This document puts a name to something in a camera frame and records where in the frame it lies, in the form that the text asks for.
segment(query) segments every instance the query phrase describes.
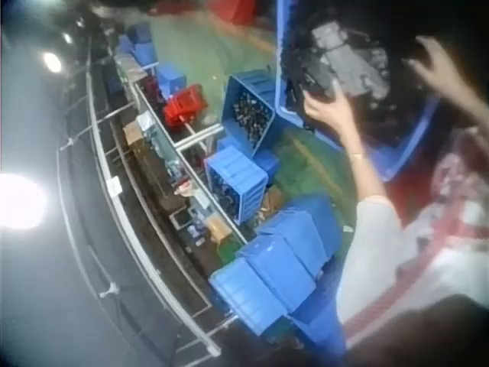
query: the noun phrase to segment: hand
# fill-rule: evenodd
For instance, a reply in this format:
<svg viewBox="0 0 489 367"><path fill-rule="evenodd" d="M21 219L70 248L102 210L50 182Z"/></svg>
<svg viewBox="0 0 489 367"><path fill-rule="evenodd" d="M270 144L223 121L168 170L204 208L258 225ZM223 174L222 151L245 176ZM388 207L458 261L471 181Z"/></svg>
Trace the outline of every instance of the hand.
<svg viewBox="0 0 489 367"><path fill-rule="evenodd" d="M339 81L333 80L332 86L336 96L332 103L320 102L304 91L304 111L309 117L331 126L343 139L345 135L356 132L355 120Z"/></svg>
<svg viewBox="0 0 489 367"><path fill-rule="evenodd" d="M416 37L429 54L432 69L423 66L418 60L409 60L409 65L436 92L459 106L464 106L475 97L457 71L452 58L442 45L432 37Z"/></svg>

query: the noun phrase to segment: blue plastic crate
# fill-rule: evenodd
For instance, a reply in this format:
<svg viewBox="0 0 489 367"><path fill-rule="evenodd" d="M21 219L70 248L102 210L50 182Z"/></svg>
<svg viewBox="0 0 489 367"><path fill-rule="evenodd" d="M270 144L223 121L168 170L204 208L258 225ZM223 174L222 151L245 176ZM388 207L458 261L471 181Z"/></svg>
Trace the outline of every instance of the blue plastic crate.
<svg viewBox="0 0 489 367"><path fill-rule="evenodd" d="M342 356L346 351L345 336L336 311L336 291L342 274L339 261L331 260L323 268L316 289L290 320L306 335L322 355Z"/></svg>
<svg viewBox="0 0 489 367"><path fill-rule="evenodd" d="M212 187L211 170L239 196L238 215L233 220L241 224L250 219L260 209L268 182L267 173L233 146L218 151L204 162L212 192L215 188Z"/></svg>
<svg viewBox="0 0 489 367"><path fill-rule="evenodd" d="M247 134L235 120L235 110L233 105L238 101L239 96L249 92L257 100L270 110L270 121L268 122L263 135L253 148L248 140ZM262 141L275 120L274 110L275 83L266 70L254 70L231 75L226 89L224 108L222 110L222 125L228 135L232 135L242 147L243 153L248 157L253 157L260 148Z"/></svg>
<svg viewBox="0 0 489 367"><path fill-rule="evenodd" d="M209 282L256 335L287 314L285 306L243 258L216 271Z"/></svg>
<svg viewBox="0 0 489 367"><path fill-rule="evenodd" d="M232 136L226 135L224 138L221 138L217 141L216 150L221 151L222 149L226 149L227 147L235 147L242 153L242 147L238 143L236 139Z"/></svg>
<svg viewBox="0 0 489 367"><path fill-rule="evenodd" d="M146 21L133 25L131 30L134 32L134 42L136 44L146 44L147 42L151 42L150 24Z"/></svg>
<svg viewBox="0 0 489 367"><path fill-rule="evenodd" d="M134 58L142 67L157 62L156 51L154 50L153 42L134 45Z"/></svg>
<svg viewBox="0 0 489 367"><path fill-rule="evenodd" d="M319 231L307 212L280 211L259 227L257 233L283 238L312 278L331 256L326 256Z"/></svg>
<svg viewBox="0 0 489 367"><path fill-rule="evenodd" d="M283 48L282 40L285 31L287 30L287 23L290 17L290 6L295 5L296 3L297 0L283 0L277 2L277 78L274 105L275 110L280 117L302 128L304 125L303 120L295 112L291 112L285 107L285 89L287 82L282 77L282 69L280 67L280 58ZM408 161L410 155L424 136L426 129L429 127L438 102L438 97L431 97L428 99L425 108L419 114L419 122L416 128L395 148L388 145L379 145L375 148L366 147L367 153L377 169L377 172L384 181L392 180ZM315 135L334 149L338 151L343 150L341 146L321 132L316 131Z"/></svg>
<svg viewBox="0 0 489 367"><path fill-rule="evenodd" d="M165 99L186 88L186 76L169 63L158 65L157 79L161 95Z"/></svg>
<svg viewBox="0 0 489 367"><path fill-rule="evenodd" d="M119 36L117 52L120 54L130 54L132 51L133 51L133 45L131 40L126 34L121 34Z"/></svg>
<svg viewBox="0 0 489 367"><path fill-rule="evenodd" d="M342 243L342 228L336 219L331 200L324 193L309 193L291 200L283 210L304 211L311 218L326 251L326 261L338 250ZM283 226L278 230L287 230Z"/></svg>
<svg viewBox="0 0 489 367"><path fill-rule="evenodd" d="M285 240L278 235L258 235L238 252L248 260L272 293L289 312L314 291L313 278Z"/></svg>
<svg viewBox="0 0 489 367"><path fill-rule="evenodd" d="M256 153L253 157L253 161L259 168L267 172L268 185L271 185L274 182L275 173L280 168L280 160L278 157L268 149L263 149Z"/></svg>

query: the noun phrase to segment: green floor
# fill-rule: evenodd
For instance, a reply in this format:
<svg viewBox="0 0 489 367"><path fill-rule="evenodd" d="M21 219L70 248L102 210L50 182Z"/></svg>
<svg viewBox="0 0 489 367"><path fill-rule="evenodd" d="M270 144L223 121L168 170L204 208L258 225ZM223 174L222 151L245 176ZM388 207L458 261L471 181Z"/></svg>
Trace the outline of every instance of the green floor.
<svg viewBox="0 0 489 367"><path fill-rule="evenodd" d="M216 116L221 115L229 75L268 67L274 72L271 32L222 25L201 12L152 18L151 30L160 62L177 65L186 74L187 85L201 84L209 111ZM344 156L294 127L286 128L274 152L281 163L276 185L287 199L326 192L341 224L355 227L355 186ZM351 233L344 233L341 255L350 242Z"/></svg>

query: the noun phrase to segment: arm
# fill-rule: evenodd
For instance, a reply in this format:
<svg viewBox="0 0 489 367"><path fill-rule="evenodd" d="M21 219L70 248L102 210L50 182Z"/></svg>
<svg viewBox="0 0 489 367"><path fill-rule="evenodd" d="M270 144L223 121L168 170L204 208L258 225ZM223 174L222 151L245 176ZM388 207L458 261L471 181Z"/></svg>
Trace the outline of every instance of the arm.
<svg viewBox="0 0 489 367"><path fill-rule="evenodd" d="M417 60L409 60L411 67L426 84L469 115L489 138L489 107L461 78L452 58L437 40L421 36L416 39L426 48L432 68L426 68Z"/></svg>
<svg viewBox="0 0 489 367"><path fill-rule="evenodd" d="M304 109L309 116L338 132L351 162L358 200L362 201L369 196L386 196L384 185L364 152L351 106L337 80L333 82L333 87L336 94L333 103L317 101L308 92L304 92Z"/></svg>

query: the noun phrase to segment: light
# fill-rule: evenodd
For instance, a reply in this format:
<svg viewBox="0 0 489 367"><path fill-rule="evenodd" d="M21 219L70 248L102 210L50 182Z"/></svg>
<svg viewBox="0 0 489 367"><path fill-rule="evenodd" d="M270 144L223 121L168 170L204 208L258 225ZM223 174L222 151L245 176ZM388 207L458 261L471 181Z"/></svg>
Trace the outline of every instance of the light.
<svg viewBox="0 0 489 367"><path fill-rule="evenodd" d="M46 205L46 195L35 182L16 174L0 174L0 228L36 227Z"/></svg>
<svg viewBox="0 0 489 367"><path fill-rule="evenodd" d="M67 44L73 43L73 39L71 38L71 36L68 33L63 33L63 38Z"/></svg>
<svg viewBox="0 0 489 367"><path fill-rule="evenodd" d="M61 61L58 56L52 54L51 52L45 52L43 54L44 63L47 68L53 73L59 73L62 69Z"/></svg>

